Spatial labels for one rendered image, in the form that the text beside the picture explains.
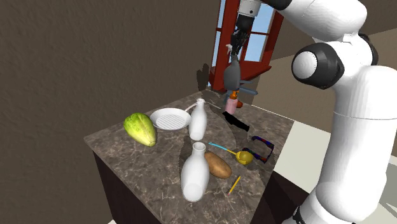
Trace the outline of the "red framed window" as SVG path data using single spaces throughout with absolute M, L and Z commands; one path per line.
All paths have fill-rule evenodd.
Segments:
M 227 44 L 246 17 L 249 20 L 247 38 L 237 52 L 241 71 L 240 81 L 247 83 L 271 68 L 270 59 L 284 17 L 260 0 L 221 0 L 209 75 L 212 90 L 226 92 L 223 73 L 230 65 L 232 52 Z

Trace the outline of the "grey rounded figure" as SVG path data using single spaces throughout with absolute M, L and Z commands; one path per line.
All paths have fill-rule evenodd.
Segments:
M 227 94 L 231 94 L 233 91 L 241 90 L 247 94 L 257 95 L 258 92 L 253 89 L 242 87 L 242 84 L 251 83 L 241 79 L 240 65 L 237 55 L 231 55 L 231 64 L 225 69 L 223 73 L 223 85 L 227 91 Z

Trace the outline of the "pink bottle with orange cap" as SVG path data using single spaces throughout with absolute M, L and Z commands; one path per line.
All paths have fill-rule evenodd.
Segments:
M 225 111 L 233 115 L 235 113 L 235 110 L 237 109 L 237 103 L 238 103 L 237 91 L 233 91 L 226 101 Z

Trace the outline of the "black flat bar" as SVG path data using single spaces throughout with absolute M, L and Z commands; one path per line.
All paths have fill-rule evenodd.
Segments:
M 225 117 L 226 121 L 230 124 L 230 125 L 234 125 L 242 130 L 245 130 L 246 132 L 249 131 L 249 126 L 246 125 L 244 122 L 240 121 L 239 119 L 237 119 L 236 117 L 234 117 L 233 115 L 231 115 L 230 113 L 228 113 L 227 111 L 224 111 L 222 113 L 222 115 Z

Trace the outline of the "small white bottle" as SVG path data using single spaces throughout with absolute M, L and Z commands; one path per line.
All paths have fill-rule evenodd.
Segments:
M 188 127 L 190 138 L 194 141 L 203 139 L 207 127 L 207 115 L 204 109 L 205 100 L 197 99 L 195 109 L 191 113 L 191 122 Z

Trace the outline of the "white grill pan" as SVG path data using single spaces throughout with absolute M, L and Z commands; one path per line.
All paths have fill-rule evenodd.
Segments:
M 191 122 L 188 110 L 195 107 L 192 104 L 186 109 L 163 108 L 158 109 L 150 115 L 153 125 L 161 130 L 180 130 L 187 127 Z

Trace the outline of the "brown potato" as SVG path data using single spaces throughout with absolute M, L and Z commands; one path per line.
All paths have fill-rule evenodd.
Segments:
M 231 176 L 232 170 L 222 158 L 211 151 L 205 152 L 204 156 L 209 166 L 209 172 L 213 176 L 221 179 L 227 179 Z

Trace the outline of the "green cabbage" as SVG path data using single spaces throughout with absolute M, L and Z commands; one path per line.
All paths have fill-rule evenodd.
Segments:
M 152 147 L 156 145 L 156 130 L 148 115 L 134 113 L 123 122 L 127 134 L 138 143 Z

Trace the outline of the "large white bottle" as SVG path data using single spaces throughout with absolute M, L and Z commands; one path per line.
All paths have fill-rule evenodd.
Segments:
M 204 195 L 209 182 L 209 165 L 205 159 L 205 144 L 193 144 L 192 154 L 181 170 L 183 197 L 189 202 L 198 202 Z

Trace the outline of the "yellow pencil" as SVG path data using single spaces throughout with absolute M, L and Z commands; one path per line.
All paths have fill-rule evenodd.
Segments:
M 230 194 L 233 192 L 234 188 L 237 186 L 237 183 L 240 181 L 240 179 L 241 179 L 241 175 L 239 175 L 239 176 L 237 177 L 237 179 L 233 182 L 233 185 L 232 185 L 231 188 L 229 189 L 227 195 L 230 195 Z

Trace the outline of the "dark brown counter cabinet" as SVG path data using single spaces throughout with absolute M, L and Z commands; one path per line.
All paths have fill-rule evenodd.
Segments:
M 97 155 L 94 158 L 117 224 L 161 224 Z M 249 224 L 281 224 L 307 196 L 305 190 L 274 171 Z

